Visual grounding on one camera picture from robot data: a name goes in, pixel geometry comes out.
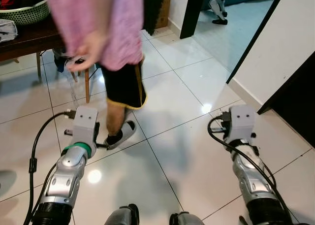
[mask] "green basket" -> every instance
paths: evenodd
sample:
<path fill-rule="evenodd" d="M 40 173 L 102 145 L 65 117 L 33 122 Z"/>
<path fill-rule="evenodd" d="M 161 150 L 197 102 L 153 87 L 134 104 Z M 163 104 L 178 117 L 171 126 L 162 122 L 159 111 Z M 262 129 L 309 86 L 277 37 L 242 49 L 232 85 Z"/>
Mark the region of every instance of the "green basket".
<path fill-rule="evenodd" d="M 50 13 L 48 0 L 43 0 L 33 7 L 0 10 L 0 18 L 14 21 L 17 25 L 29 25 L 44 20 Z"/>

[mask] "baseboard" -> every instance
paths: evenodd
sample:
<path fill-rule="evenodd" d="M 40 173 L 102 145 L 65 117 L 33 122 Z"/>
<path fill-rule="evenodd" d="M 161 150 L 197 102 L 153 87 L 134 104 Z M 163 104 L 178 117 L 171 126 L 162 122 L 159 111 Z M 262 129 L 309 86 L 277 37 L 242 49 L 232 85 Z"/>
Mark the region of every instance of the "baseboard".
<path fill-rule="evenodd" d="M 257 100 L 246 88 L 244 88 L 236 79 L 232 78 L 228 86 L 244 100 L 247 104 L 252 106 L 256 112 L 262 107 L 262 103 Z"/>
<path fill-rule="evenodd" d="M 181 36 L 182 30 L 169 18 L 167 26 L 170 28 L 171 31 L 173 31 L 175 35 L 177 35 L 178 37 Z"/>

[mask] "black sock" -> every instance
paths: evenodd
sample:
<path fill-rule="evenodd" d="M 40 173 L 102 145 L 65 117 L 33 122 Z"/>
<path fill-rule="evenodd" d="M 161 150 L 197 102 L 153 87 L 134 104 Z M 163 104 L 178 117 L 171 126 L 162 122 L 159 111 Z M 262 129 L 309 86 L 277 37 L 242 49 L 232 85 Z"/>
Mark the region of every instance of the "black sock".
<path fill-rule="evenodd" d="M 117 141 L 121 140 L 123 137 L 122 130 L 119 130 L 119 132 L 116 135 L 108 136 L 106 142 L 109 145 L 115 144 Z"/>

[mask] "foot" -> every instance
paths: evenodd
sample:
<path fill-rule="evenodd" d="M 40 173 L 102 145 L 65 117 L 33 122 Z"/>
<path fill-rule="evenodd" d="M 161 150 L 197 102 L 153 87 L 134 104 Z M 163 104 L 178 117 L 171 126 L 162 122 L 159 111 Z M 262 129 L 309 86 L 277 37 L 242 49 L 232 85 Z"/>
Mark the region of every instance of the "foot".
<path fill-rule="evenodd" d="M 218 25 L 227 25 L 227 20 L 217 19 L 217 20 L 213 20 L 212 23 L 218 24 Z"/>
<path fill-rule="evenodd" d="M 123 124 L 117 135 L 108 136 L 104 141 L 107 150 L 113 150 L 125 140 L 130 138 L 136 132 L 136 124 L 133 121 L 127 121 Z"/>

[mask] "black door frame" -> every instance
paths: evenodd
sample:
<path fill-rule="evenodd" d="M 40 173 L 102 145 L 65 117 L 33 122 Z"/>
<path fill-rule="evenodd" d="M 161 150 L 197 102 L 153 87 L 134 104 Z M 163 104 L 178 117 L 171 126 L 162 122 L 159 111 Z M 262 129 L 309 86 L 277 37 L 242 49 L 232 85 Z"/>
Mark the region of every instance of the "black door frame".
<path fill-rule="evenodd" d="M 246 56 L 250 52 L 251 48 L 253 47 L 254 43 L 256 42 L 256 40 L 259 37 L 259 35 L 262 32 L 262 30 L 265 28 L 268 20 L 270 19 L 272 13 L 276 9 L 276 7 L 277 7 L 279 2 L 280 2 L 280 0 L 274 0 L 272 5 L 270 6 L 267 14 L 265 15 L 264 19 L 262 20 L 262 22 L 261 22 L 260 26 L 258 27 L 256 33 L 252 37 L 252 39 L 251 39 L 250 43 L 248 44 L 246 50 L 244 51 L 244 53 L 241 56 L 241 58 L 238 61 L 238 63 L 236 64 L 236 66 L 235 66 L 234 70 L 232 71 L 230 77 L 226 81 L 227 84 L 235 76 L 236 72 L 238 71 L 238 69 L 242 65 L 244 59 L 246 58 Z M 200 13 L 200 10 L 201 10 L 201 7 L 202 7 L 202 3 L 203 3 L 203 0 L 188 0 L 187 7 L 186 7 L 186 12 L 185 12 L 185 16 L 184 16 L 184 22 L 183 22 L 183 26 L 182 26 L 182 31 L 181 31 L 181 35 L 180 35 L 180 39 L 191 37 L 194 34 L 196 26 L 197 26 L 198 18 L 199 18 L 199 13 Z"/>

